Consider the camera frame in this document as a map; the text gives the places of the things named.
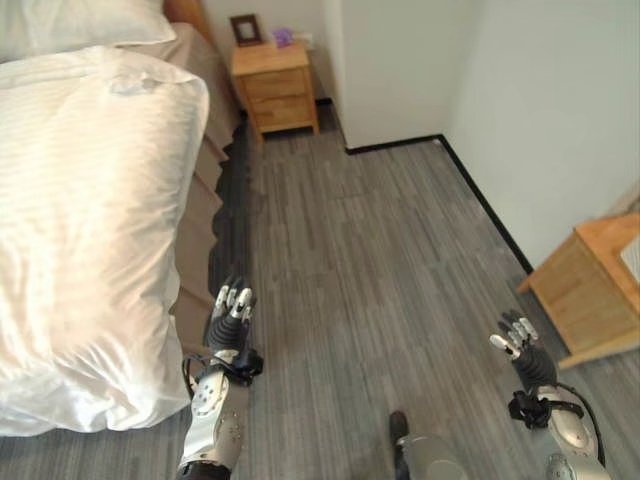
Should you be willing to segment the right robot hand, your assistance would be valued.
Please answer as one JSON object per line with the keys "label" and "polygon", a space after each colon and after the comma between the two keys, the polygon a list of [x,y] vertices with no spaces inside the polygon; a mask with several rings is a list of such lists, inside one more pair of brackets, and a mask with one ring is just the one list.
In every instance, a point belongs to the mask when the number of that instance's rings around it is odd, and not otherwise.
{"label": "right robot hand", "polygon": [[492,334],[490,343],[509,358],[526,392],[558,382],[554,361],[539,345],[539,333],[522,313],[511,309],[497,322],[501,334]]}

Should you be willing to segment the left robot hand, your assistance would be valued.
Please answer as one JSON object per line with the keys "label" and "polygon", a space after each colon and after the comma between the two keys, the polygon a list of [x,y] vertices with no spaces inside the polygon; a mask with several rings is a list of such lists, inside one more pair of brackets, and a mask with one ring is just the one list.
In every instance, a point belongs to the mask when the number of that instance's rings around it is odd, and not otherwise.
{"label": "left robot hand", "polygon": [[244,277],[229,277],[220,287],[209,324],[205,345],[212,351],[241,351],[248,337],[257,298]]}

